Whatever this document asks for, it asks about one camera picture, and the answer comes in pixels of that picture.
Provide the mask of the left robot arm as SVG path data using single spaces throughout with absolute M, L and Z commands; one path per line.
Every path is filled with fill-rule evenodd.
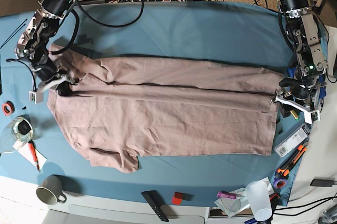
M 303 113 L 312 124 L 320 119 L 320 100 L 324 97 L 324 76 L 328 61 L 323 52 L 323 34 L 319 18 L 313 11 L 313 0 L 277 0 L 282 35 L 293 52 L 288 65 L 289 76 L 279 82 L 273 102 L 279 102 L 288 113 Z

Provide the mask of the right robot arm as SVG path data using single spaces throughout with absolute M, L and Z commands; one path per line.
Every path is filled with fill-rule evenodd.
M 33 90 L 29 92 L 29 100 L 34 103 L 43 101 L 43 93 L 54 89 L 61 96 L 71 93 L 71 86 L 79 83 L 70 76 L 65 67 L 55 65 L 50 55 L 64 53 L 75 41 L 80 19 L 74 11 L 78 0 L 39 0 L 39 8 L 35 11 L 26 30 L 20 36 L 15 48 L 15 61 L 24 63 L 30 70 L 33 79 L 39 78 L 40 85 L 33 82 Z M 49 51 L 49 39 L 56 35 L 66 16 L 72 13 L 75 17 L 75 28 L 69 43 L 59 51 Z

